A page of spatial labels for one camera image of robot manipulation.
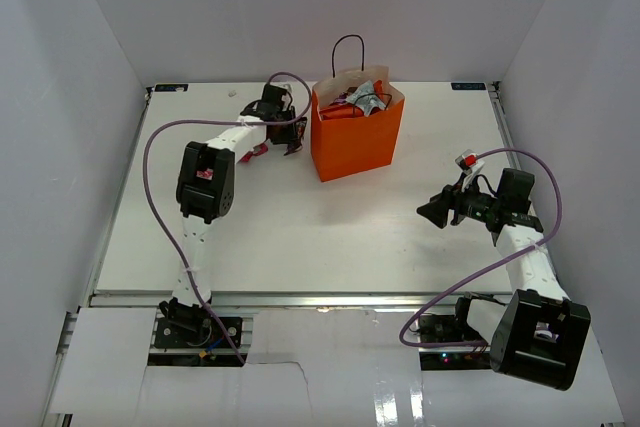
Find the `brown M&M's candy packet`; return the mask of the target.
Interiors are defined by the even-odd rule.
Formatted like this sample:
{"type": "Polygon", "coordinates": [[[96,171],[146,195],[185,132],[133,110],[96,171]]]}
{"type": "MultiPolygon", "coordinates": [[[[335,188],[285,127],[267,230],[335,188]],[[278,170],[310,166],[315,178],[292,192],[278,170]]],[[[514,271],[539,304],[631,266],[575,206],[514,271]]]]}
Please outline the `brown M&M's candy packet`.
{"type": "Polygon", "coordinates": [[[296,123],[289,124],[285,128],[286,151],[285,156],[294,154],[302,148],[302,142],[306,132],[307,120],[302,119],[296,123]]]}

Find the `small pink snack packet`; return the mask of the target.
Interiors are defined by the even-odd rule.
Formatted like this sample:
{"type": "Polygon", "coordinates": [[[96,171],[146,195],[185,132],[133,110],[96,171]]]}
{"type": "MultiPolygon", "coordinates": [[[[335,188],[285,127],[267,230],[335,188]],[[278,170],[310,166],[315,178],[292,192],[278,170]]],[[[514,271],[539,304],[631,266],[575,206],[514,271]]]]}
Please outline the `small pink snack packet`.
{"type": "Polygon", "coordinates": [[[248,163],[252,158],[264,155],[268,151],[266,143],[262,143],[254,147],[250,152],[246,153],[241,159],[241,163],[248,163]]]}

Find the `orange and cream chips bag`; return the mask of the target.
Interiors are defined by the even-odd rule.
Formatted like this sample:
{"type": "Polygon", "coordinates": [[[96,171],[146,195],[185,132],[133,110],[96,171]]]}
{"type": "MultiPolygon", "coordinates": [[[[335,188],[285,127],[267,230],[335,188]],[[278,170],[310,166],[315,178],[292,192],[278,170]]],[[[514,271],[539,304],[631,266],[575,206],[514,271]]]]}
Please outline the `orange and cream chips bag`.
{"type": "MultiPolygon", "coordinates": [[[[373,83],[376,90],[383,95],[383,100],[385,101],[387,109],[390,106],[392,95],[383,90],[383,84],[381,80],[375,81],[373,83]]],[[[356,88],[357,87],[350,87],[345,92],[350,92],[352,94],[356,90],[356,88]]],[[[354,107],[348,103],[344,105],[330,103],[328,106],[322,107],[319,110],[319,116],[322,121],[365,117],[360,111],[356,111],[354,107]]]]}

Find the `purple candy packet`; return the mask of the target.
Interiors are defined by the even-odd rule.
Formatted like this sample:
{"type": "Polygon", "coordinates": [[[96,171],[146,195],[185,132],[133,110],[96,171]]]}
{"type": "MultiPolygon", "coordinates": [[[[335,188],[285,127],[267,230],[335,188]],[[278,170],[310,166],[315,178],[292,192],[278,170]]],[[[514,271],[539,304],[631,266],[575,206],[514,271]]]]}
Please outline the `purple candy packet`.
{"type": "Polygon", "coordinates": [[[343,92],[338,97],[336,97],[331,104],[344,105],[347,103],[347,98],[351,95],[350,92],[343,92]]]}

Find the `large pink Himalaya snack bag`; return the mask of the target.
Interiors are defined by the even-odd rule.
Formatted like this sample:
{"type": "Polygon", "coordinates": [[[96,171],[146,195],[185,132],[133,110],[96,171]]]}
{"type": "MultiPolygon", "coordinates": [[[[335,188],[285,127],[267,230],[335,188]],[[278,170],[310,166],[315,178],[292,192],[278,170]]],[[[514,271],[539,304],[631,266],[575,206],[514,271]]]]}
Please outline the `large pink Himalaya snack bag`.
{"type": "Polygon", "coordinates": [[[202,180],[211,181],[213,179],[214,172],[212,169],[197,170],[196,177],[202,180]]]}

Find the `silver snack packet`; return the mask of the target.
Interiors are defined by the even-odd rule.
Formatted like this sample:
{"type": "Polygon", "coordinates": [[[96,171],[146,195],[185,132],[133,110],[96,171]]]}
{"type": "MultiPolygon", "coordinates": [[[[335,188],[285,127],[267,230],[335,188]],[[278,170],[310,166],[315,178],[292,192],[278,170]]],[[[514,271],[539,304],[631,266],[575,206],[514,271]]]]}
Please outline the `silver snack packet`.
{"type": "Polygon", "coordinates": [[[360,111],[365,117],[386,109],[383,95],[379,93],[372,81],[361,84],[346,98],[356,111],[360,111]]]}

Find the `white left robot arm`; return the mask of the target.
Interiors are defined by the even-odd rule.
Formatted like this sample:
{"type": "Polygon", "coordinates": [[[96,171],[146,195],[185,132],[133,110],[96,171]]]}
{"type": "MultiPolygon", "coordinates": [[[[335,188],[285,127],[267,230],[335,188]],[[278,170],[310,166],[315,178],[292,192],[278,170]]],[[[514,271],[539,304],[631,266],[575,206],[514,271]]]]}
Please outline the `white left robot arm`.
{"type": "Polygon", "coordinates": [[[185,147],[176,200],[182,214],[181,250],[187,261],[172,296],[186,306],[199,306],[211,298],[211,274],[206,266],[206,242],[215,220],[229,213],[235,194],[235,167],[259,156],[268,142],[284,145],[286,153],[302,146],[307,119],[293,109],[263,121],[240,116],[238,123],[206,142],[185,147]]]}

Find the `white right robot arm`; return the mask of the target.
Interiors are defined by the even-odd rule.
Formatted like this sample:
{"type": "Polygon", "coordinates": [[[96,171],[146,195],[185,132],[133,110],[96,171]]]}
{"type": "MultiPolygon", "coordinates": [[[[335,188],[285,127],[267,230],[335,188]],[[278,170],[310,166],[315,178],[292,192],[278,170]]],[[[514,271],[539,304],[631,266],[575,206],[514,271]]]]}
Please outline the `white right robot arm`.
{"type": "Polygon", "coordinates": [[[418,215],[439,228],[465,219],[482,223],[498,253],[508,258],[513,294],[502,301],[467,292],[453,314],[419,322],[424,343],[489,347],[497,372],[560,391],[573,384],[591,323],[588,308],[573,302],[560,286],[541,245],[543,227],[531,215],[532,174],[506,168],[494,192],[481,191],[479,174],[466,169],[453,185],[418,207],[418,215]]]}

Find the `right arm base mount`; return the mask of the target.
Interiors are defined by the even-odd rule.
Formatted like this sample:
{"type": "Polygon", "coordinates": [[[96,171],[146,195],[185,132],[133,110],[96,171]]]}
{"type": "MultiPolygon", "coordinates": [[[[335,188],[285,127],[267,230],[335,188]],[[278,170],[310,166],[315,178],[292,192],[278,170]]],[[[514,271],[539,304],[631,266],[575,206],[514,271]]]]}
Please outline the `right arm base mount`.
{"type": "Polygon", "coordinates": [[[480,334],[466,323],[471,300],[457,299],[450,314],[424,314],[409,328],[421,343],[451,346],[426,349],[419,353],[423,372],[489,370],[489,348],[480,334]]]}

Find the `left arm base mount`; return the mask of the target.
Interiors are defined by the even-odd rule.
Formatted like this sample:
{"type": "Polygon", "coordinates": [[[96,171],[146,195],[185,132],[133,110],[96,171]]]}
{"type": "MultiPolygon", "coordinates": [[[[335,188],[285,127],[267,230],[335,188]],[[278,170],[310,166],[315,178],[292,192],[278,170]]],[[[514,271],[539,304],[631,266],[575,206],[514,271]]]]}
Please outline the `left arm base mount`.
{"type": "Polygon", "coordinates": [[[232,345],[240,349],[243,331],[241,317],[220,317],[223,329],[209,313],[199,305],[186,306],[176,299],[162,301],[158,306],[153,347],[163,351],[198,349],[202,359],[211,358],[220,349],[233,353],[232,345]]]}

